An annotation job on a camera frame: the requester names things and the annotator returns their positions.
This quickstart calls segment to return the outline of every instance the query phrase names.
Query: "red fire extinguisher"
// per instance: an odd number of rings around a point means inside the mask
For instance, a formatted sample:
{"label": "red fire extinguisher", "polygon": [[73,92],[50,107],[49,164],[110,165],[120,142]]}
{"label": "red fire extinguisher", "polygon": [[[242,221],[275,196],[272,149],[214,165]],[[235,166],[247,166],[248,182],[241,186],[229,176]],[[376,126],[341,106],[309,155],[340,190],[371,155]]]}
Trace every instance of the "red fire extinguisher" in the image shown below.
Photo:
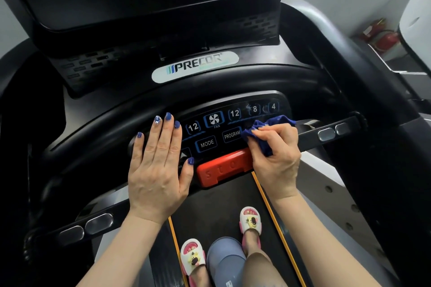
{"label": "red fire extinguisher", "polygon": [[365,42],[369,42],[372,38],[374,38],[380,32],[383,32],[386,28],[386,19],[380,18],[379,20],[375,20],[372,22],[364,32],[362,32],[359,36],[361,40]]}
{"label": "red fire extinguisher", "polygon": [[400,37],[398,36],[398,33],[390,31],[385,33],[372,45],[379,54],[382,54],[391,49],[398,42],[400,42]]}

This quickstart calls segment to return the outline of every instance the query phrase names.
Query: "slide sandal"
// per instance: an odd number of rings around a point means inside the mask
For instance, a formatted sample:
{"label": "slide sandal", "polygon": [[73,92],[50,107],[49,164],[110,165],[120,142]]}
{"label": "slide sandal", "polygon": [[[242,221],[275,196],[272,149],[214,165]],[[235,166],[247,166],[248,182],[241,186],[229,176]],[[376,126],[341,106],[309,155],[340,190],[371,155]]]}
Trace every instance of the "slide sandal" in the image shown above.
{"label": "slide sandal", "polygon": [[194,269],[206,263],[205,252],[202,249],[202,245],[197,239],[191,238],[187,240],[181,247],[180,257],[183,274],[189,277],[190,287],[196,287],[190,274]]}
{"label": "slide sandal", "polygon": [[[243,234],[242,246],[245,247],[245,237],[244,233],[249,230],[254,229],[260,234],[262,233],[262,222],[260,220],[259,212],[253,207],[245,207],[240,213],[240,230]],[[257,245],[260,248],[260,238],[257,237]]]}

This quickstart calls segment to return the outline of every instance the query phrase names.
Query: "red emergency stop button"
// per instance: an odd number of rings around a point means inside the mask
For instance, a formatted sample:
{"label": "red emergency stop button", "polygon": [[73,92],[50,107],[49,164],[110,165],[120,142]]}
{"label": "red emergency stop button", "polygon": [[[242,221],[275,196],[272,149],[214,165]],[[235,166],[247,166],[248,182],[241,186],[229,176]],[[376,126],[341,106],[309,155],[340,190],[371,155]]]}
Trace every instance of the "red emergency stop button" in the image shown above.
{"label": "red emergency stop button", "polygon": [[203,163],[197,167],[196,172],[202,186],[211,187],[217,185],[219,181],[252,168],[253,159],[250,149],[245,148]]}

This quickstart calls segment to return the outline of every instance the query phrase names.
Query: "person's left hand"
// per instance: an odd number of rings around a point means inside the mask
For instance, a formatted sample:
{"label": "person's left hand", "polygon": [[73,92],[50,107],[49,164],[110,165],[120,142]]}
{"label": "person's left hand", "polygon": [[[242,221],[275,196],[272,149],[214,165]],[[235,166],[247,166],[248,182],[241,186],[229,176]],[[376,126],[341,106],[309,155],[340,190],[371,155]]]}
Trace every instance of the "person's left hand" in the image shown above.
{"label": "person's left hand", "polygon": [[186,199],[194,159],[187,159],[178,178],[181,139],[181,125],[170,113],[164,122],[159,116],[153,121],[144,153],[138,133],[128,175],[130,215],[163,224]]}

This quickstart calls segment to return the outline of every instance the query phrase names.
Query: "cleaning cloth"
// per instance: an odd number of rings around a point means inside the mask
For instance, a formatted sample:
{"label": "cleaning cloth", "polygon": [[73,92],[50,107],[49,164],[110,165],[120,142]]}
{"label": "cleaning cloth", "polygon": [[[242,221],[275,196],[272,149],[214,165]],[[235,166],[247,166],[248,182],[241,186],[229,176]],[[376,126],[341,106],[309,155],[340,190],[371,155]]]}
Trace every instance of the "cleaning cloth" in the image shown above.
{"label": "cleaning cloth", "polygon": [[248,142],[248,136],[254,138],[257,143],[259,144],[260,149],[262,150],[262,153],[266,156],[272,156],[272,149],[269,147],[267,141],[262,141],[260,138],[258,138],[255,134],[252,133],[252,130],[257,129],[259,127],[263,126],[272,126],[277,124],[285,124],[289,123],[292,126],[296,124],[296,121],[289,119],[288,117],[281,115],[274,118],[268,119],[266,122],[261,122],[260,120],[255,120],[253,123],[253,126],[249,129],[245,129],[241,133],[241,137],[245,140],[245,142]]}

